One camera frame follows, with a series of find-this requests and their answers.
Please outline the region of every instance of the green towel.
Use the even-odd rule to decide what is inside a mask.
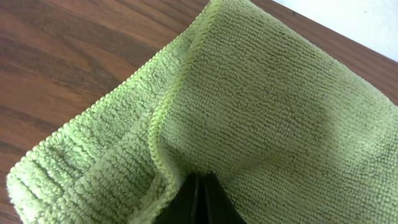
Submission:
[[[191,172],[247,223],[398,223],[398,111],[247,0],[214,0],[11,169],[25,223],[151,223]]]

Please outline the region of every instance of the microfiber cloth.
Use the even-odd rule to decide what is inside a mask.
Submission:
[[[25,223],[152,223],[214,172],[247,223],[398,223],[398,111],[247,0],[213,0],[39,143],[7,189]]]

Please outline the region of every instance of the brown wood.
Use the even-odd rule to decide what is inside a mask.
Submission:
[[[398,103],[398,63],[270,0],[254,0]],[[207,0],[0,1],[0,223],[5,176],[39,141],[183,32]]]

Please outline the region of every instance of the towel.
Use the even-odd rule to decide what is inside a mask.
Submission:
[[[248,0],[212,0],[7,176],[24,223],[152,223],[189,173],[247,223],[398,223],[398,111]]]

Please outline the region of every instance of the green cloth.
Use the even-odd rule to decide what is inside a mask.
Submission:
[[[398,223],[398,111],[247,0],[214,0],[27,153],[26,223],[151,223],[211,170],[247,223]]]

